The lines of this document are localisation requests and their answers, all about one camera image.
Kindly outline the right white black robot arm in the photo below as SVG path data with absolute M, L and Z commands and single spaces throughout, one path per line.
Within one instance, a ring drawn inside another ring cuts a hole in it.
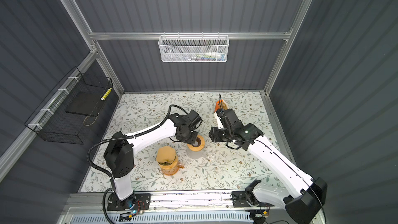
M 233 143 L 244 149 L 282 182 L 284 189 L 254 180 L 245 189 L 245 198 L 252 206 L 261 203 L 284 208 L 298 224 L 309 224 L 325 204 L 327 184 L 322 178 L 313 179 L 279 152 L 268 138 L 253 124 L 232 128 L 213 127 L 209 132 L 212 142 Z

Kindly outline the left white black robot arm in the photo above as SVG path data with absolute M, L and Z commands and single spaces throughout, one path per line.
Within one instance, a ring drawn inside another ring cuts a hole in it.
M 105 152 L 106 165 L 111 170 L 114 195 L 121 202 L 134 198 L 130 172 L 134 168 L 134 156 L 146 147 L 166 138 L 175 137 L 177 142 L 193 145 L 198 137 L 196 129 L 201 125 L 200 115 L 191 111 L 186 115 L 171 114 L 160 123 L 132 134 L 118 134 Z

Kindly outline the clear frosted glass dripper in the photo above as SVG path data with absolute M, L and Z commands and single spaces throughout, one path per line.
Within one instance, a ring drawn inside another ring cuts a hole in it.
M 203 157 L 204 155 L 204 151 L 199 150 L 199 151 L 193 151 L 190 148 L 187 149 L 187 155 L 188 157 L 190 157 L 191 159 L 200 159 Z

